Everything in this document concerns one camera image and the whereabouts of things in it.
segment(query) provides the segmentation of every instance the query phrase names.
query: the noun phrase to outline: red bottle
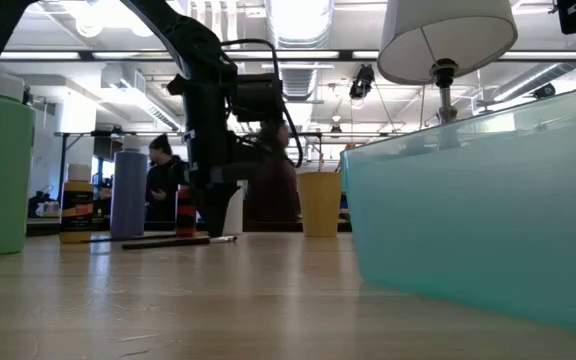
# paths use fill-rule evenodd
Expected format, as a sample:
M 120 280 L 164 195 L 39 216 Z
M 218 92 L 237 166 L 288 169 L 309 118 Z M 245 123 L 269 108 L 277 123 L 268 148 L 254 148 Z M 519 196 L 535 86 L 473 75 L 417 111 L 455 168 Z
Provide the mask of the red bottle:
M 196 219 L 197 208 L 192 201 L 190 188 L 182 186 L 177 191 L 177 221 L 175 223 L 177 237 L 195 237 Z

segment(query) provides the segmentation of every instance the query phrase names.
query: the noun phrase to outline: man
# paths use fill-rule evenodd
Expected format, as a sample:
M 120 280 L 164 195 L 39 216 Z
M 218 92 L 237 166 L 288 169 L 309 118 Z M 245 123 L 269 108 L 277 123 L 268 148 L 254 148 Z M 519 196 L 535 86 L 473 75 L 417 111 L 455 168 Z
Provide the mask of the man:
M 248 181 L 244 204 L 247 221 L 260 223 L 295 223 L 298 221 L 299 194 L 297 175 L 286 155 L 290 130 L 286 124 L 266 124 L 259 142 L 268 151 L 261 170 Z
M 148 172 L 146 185 L 146 221 L 174 222 L 179 167 L 185 163 L 172 154 L 168 137 L 163 134 L 150 143 L 149 157 L 153 165 Z

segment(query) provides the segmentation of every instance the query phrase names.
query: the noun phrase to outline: black cap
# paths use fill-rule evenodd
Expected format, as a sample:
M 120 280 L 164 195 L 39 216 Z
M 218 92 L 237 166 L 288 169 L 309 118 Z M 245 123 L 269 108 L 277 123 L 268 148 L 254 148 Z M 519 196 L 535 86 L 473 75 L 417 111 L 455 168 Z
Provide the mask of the black cap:
M 155 140 L 150 143 L 149 148 L 161 150 L 166 155 L 172 155 L 172 148 L 170 147 L 168 136 L 166 134 L 157 136 Z

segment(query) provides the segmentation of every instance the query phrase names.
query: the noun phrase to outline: white lampshade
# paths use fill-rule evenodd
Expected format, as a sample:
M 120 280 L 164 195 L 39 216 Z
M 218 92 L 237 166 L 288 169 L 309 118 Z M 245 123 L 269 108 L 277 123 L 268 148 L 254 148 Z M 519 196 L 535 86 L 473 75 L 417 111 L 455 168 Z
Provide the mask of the white lampshade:
M 456 62 L 457 78 L 498 59 L 517 36 L 508 0 L 389 0 L 377 66 L 389 81 L 430 84 L 435 60 Z

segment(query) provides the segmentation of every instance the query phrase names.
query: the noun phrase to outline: maroon shirt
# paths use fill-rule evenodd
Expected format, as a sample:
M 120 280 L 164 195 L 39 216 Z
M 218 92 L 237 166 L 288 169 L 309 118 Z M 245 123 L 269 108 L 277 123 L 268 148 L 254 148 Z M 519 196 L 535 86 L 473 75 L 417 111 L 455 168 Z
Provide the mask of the maroon shirt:
M 257 176 L 248 182 L 246 220 L 294 223 L 299 213 L 295 169 L 286 159 L 266 159 Z

